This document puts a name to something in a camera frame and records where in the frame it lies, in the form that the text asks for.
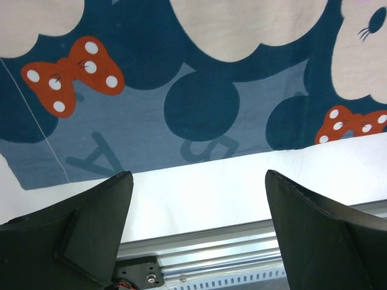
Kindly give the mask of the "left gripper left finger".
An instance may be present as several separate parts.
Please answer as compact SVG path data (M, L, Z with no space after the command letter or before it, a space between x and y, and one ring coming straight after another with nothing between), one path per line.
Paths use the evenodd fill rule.
M1 289L105 289L134 187L124 171L1 225Z

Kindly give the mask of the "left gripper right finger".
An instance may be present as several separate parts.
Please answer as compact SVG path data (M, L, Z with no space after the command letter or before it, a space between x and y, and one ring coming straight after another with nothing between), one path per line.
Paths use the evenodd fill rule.
M265 190L290 289L386 289L386 219L274 170Z

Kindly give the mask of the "blue bear placemat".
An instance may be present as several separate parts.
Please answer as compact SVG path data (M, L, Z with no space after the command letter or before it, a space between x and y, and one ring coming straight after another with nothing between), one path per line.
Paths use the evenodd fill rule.
M1 2L24 190L385 131L385 1Z

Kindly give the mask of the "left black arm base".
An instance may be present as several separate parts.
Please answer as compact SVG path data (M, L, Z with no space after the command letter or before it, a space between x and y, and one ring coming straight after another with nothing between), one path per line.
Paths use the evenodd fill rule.
M154 289L164 284L158 259L147 256L117 261L111 284L105 289Z

